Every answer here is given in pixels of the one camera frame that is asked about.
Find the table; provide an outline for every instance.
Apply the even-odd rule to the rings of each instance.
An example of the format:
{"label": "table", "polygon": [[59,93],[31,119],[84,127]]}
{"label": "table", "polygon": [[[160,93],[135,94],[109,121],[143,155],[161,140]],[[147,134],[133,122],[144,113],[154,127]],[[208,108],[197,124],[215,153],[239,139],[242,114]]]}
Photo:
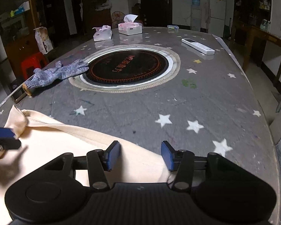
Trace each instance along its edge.
{"label": "table", "polygon": [[[202,55],[182,43],[182,38],[211,47],[215,55]],[[151,27],[144,27],[142,34],[123,37],[114,29],[111,40],[90,40],[59,60],[67,65],[101,49],[132,44],[177,53],[181,61],[178,74],[152,88],[117,94],[81,91],[66,79],[39,89],[33,97],[15,105],[65,124],[126,139],[158,154],[164,140],[175,149],[187,149],[197,156],[220,152],[278,192],[276,154],[265,116],[246,75],[221,38]],[[55,62],[47,67],[54,67]],[[0,126],[4,126],[12,105],[8,99],[0,107]],[[75,112],[81,111],[80,107],[85,109],[84,115]],[[277,210],[272,217],[277,224]]]}
{"label": "table", "polygon": [[[235,40],[235,32],[237,29],[247,32],[247,38],[246,38],[245,50],[244,50],[244,63],[242,65],[242,68],[244,71],[247,70],[248,65],[249,65],[250,54],[251,54],[252,45],[253,45],[255,37],[258,37],[262,40],[270,41],[270,42],[274,43],[275,45],[281,47],[281,39],[278,38],[276,35],[263,31],[256,26],[248,25],[241,21],[234,21],[233,26],[232,26],[232,32],[231,32],[231,43],[229,45],[230,48],[233,47],[234,40]],[[280,76],[281,76],[281,62],[280,62],[280,66],[278,69],[278,73],[273,81],[274,85],[276,85]]]}

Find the beige cloth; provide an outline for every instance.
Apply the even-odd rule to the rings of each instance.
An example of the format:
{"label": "beige cloth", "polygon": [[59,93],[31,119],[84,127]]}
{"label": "beige cloth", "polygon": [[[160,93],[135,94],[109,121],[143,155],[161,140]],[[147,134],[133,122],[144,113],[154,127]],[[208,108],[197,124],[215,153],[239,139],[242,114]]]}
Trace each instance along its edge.
{"label": "beige cloth", "polygon": [[[42,113],[12,107],[6,128],[12,128],[22,142],[17,151],[8,151],[0,160],[0,225],[11,218],[4,203],[6,190],[14,182],[55,157],[72,152],[84,156],[94,149],[105,150],[114,140],[121,143],[122,155],[116,167],[107,173],[113,182],[166,182],[169,172],[160,155],[124,139],[94,130],[65,125]],[[86,170],[78,170],[76,180],[89,186]]]}

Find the refrigerator door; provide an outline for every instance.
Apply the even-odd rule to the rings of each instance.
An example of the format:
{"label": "refrigerator door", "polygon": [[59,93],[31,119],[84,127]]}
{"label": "refrigerator door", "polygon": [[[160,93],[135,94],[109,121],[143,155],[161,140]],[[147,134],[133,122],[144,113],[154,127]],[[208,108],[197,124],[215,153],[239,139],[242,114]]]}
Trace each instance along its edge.
{"label": "refrigerator door", "polygon": [[223,37],[225,20],[210,18],[208,24],[208,33],[219,37]]}
{"label": "refrigerator door", "polygon": [[225,19],[226,0],[210,0],[210,17],[216,19]]}

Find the remote control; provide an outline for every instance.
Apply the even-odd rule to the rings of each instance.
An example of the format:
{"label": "remote control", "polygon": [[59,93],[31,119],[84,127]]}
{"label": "remote control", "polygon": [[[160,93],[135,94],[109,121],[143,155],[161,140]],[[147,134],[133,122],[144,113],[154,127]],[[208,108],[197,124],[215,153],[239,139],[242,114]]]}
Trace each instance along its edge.
{"label": "remote control", "polygon": [[194,40],[191,40],[191,39],[182,39],[182,42],[195,48],[196,50],[204,53],[205,55],[214,55],[214,50],[207,47],[207,46],[204,46],[203,44],[199,43],[199,42],[196,42]]}

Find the gray knitted glove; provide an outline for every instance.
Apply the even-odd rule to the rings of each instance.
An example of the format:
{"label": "gray knitted glove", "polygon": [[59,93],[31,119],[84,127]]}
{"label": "gray knitted glove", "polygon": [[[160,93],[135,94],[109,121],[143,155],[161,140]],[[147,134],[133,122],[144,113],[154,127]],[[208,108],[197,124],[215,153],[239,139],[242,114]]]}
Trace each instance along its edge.
{"label": "gray knitted glove", "polygon": [[31,95],[31,93],[28,93],[29,89],[48,86],[56,79],[64,80],[66,78],[84,73],[87,70],[88,63],[83,62],[81,59],[77,59],[75,62],[64,67],[62,67],[61,61],[58,61],[55,64],[55,68],[50,68],[47,70],[36,68],[34,70],[35,75],[33,75],[31,80],[26,80],[24,82],[23,89],[28,95]]}

